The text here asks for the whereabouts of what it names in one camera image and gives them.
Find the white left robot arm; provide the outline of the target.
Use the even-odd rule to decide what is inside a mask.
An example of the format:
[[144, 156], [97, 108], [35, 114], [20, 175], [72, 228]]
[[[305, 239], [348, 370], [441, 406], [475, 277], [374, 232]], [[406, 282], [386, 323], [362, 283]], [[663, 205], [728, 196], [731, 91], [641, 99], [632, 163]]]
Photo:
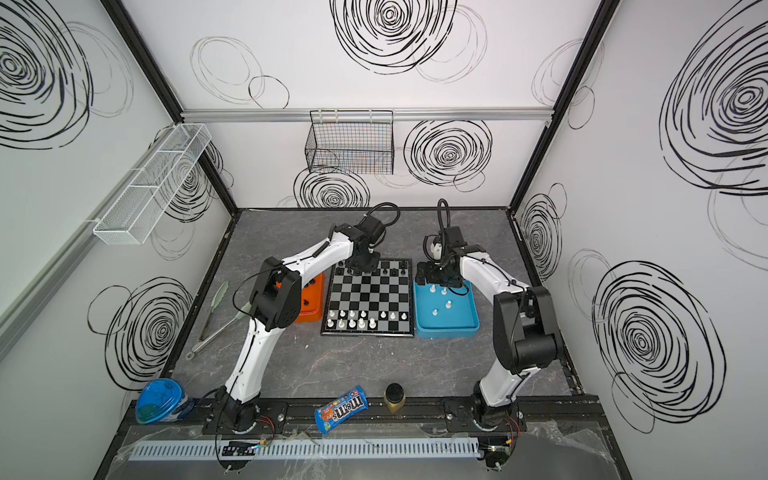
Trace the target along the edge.
[[225, 424], [245, 431], [256, 422], [253, 401], [261, 393], [267, 364], [281, 334], [300, 314], [303, 288], [340, 262], [357, 272], [375, 270], [380, 259], [375, 248], [385, 232], [386, 225], [367, 213], [354, 225], [332, 227], [326, 238], [295, 255], [264, 260], [250, 298], [242, 349], [216, 396], [219, 418]]

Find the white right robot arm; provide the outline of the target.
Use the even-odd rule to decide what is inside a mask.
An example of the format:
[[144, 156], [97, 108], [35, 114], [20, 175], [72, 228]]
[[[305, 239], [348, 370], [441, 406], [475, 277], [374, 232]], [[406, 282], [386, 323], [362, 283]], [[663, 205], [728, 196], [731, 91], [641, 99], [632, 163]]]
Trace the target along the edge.
[[496, 360], [473, 391], [474, 422], [491, 429], [515, 418], [513, 405], [522, 386], [563, 354], [551, 294], [507, 273], [482, 247], [468, 244], [457, 226], [425, 236], [422, 249], [426, 260], [417, 264], [419, 285], [469, 283], [493, 306]]

